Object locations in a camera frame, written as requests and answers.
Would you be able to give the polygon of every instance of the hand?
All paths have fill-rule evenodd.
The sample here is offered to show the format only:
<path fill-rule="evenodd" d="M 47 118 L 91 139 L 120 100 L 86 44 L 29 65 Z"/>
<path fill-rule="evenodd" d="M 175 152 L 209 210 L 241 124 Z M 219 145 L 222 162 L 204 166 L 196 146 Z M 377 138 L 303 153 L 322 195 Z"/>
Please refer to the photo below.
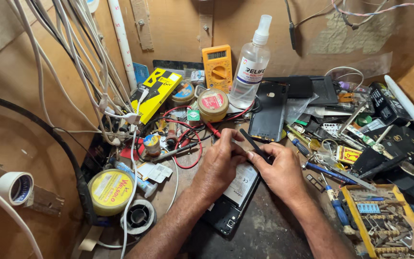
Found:
<path fill-rule="evenodd" d="M 247 158 L 258 168 L 271 191 L 287 206 L 306 200 L 309 195 L 298 156 L 290 148 L 275 142 L 264 144 L 260 149 L 268 155 L 275 156 L 272 165 L 253 152 L 247 152 Z"/>
<path fill-rule="evenodd" d="M 245 151 L 232 139 L 244 141 L 237 130 L 223 129 L 220 140 L 207 150 L 193 178 L 192 191 L 208 205 L 226 191 L 236 177 L 236 166 L 247 160 Z"/>

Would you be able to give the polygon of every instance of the yellow tin lid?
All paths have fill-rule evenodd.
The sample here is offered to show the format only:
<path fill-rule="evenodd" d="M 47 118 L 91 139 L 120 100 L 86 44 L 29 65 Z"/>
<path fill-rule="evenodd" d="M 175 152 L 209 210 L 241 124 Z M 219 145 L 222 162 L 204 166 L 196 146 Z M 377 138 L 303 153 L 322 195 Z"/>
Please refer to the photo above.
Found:
<path fill-rule="evenodd" d="M 88 186 L 95 212 L 112 216 L 120 213 L 129 201 L 133 179 L 122 170 L 109 169 L 96 174 Z"/>

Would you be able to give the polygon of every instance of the green label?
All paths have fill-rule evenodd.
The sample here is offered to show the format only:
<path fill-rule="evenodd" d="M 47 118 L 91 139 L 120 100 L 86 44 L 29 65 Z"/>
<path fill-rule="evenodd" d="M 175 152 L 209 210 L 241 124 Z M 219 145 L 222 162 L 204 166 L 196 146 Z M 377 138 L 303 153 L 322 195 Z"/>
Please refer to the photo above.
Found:
<path fill-rule="evenodd" d="M 188 120 L 201 120 L 201 115 L 199 114 L 199 110 L 188 110 Z"/>

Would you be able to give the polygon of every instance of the red wire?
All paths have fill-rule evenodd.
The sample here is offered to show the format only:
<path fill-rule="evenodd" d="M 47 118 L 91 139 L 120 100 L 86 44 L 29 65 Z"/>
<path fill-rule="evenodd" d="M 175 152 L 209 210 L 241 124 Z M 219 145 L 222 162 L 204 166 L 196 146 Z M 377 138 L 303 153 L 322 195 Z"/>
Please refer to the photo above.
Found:
<path fill-rule="evenodd" d="M 231 118 L 229 118 L 229 119 L 227 119 L 227 120 L 220 120 L 220 121 L 217 121 L 217 122 L 222 122 L 222 121 L 228 121 L 228 120 L 232 120 L 232 119 L 235 119 L 235 118 L 237 118 L 237 117 L 239 117 L 239 116 L 241 116 L 241 115 L 243 115 L 243 114 L 245 114 L 252 106 L 253 106 L 253 104 L 254 104 L 254 102 L 252 102 L 252 104 L 250 104 L 250 106 L 247 108 L 247 109 L 245 109 L 243 112 L 241 112 L 241 113 L 239 113 L 238 115 L 235 115 L 234 117 L 231 117 Z M 184 106 L 178 106 L 178 107 L 175 107 L 175 108 L 173 108 L 173 109 L 170 109 L 170 110 L 168 110 L 167 112 L 165 112 L 164 113 L 164 115 L 162 115 L 163 117 L 165 117 L 169 112 L 171 112 L 171 111 L 173 111 L 173 110 L 175 110 L 175 109 L 178 109 L 178 108 L 189 108 L 189 109 L 192 109 L 191 108 L 191 106 L 189 106 L 189 105 L 184 105 Z M 185 122 L 181 122 L 181 121 L 177 121 L 177 120 L 170 120 L 170 119 L 164 119 L 165 121 L 167 121 L 167 122 L 175 122 L 175 123 L 179 123 L 179 124 L 182 124 L 182 125 L 186 125 L 186 126 L 191 126 L 191 125 L 189 125 L 188 123 L 185 123 Z M 219 133 L 218 133 L 218 130 L 216 130 L 210 123 L 207 123 L 207 126 L 214 132 L 214 134 L 216 134 L 217 136 L 218 135 L 220 135 Z M 175 144 L 175 150 L 177 150 L 177 148 L 178 148 L 178 144 L 180 144 L 180 141 L 181 141 L 181 139 L 189 132 L 189 131 L 191 131 L 192 129 L 188 129 L 188 130 L 186 130 L 185 132 L 183 132 L 181 135 L 180 135 L 180 137 L 178 138 L 178 140 L 177 140 L 177 143 Z M 196 134 L 196 137 L 197 137 L 197 139 L 198 139 L 198 141 L 199 141 L 199 156 L 197 157 L 197 159 L 196 159 L 196 161 L 192 164 L 192 165 L 190 165 L 190 166 L 182 166 L 182 165 L 180 165 L 179 163 L 178 163 L 178 161 L 177 161 L 177 156 L 176 155 L 174 155 L 173 156 L 173 158 L 175 159 L 175 163 L 177 164 L 177 166 L 178 167 L 180 167 L 181 169 L 190 169 L 190 168 L 193 168 L 194 166 L 196 166 L 196 164 L 199 162 L 199 160 L 201 159 L 201 156 L 202 156 L 202 144 L 201 144 L 201 138 L 199 137 L 199 134 L 195 131 L 195 130 L 193 130 L 194 131 L 194 133 Z"/>

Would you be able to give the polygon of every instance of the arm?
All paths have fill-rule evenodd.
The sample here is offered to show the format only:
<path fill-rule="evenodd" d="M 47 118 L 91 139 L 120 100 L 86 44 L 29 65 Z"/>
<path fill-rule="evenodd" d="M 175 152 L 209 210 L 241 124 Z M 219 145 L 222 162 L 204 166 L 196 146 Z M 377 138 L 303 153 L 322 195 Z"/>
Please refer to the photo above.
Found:
<path fill-rule="evenodd" d="M 353 259 L 353 254 L 307 193 L 296 154 L 290 148 L 274 142 L 262 145 L 260 149 L 275 156 L 272 165 L 252 152 L 247 152 L 247 157 L 303 227 L 314 258 Z"/>
<path fill-rule="evenodd" d="M 130 258 L 174 258 L 209 206 L 236 177 L 236 166 L 245 162 L 245 151 L 231 142 L 244 139 L 236 130 L 224 129 L 221 138 L 204 156 L 193 183 L 175 201 L 152 230 L 130 251 Z"/>

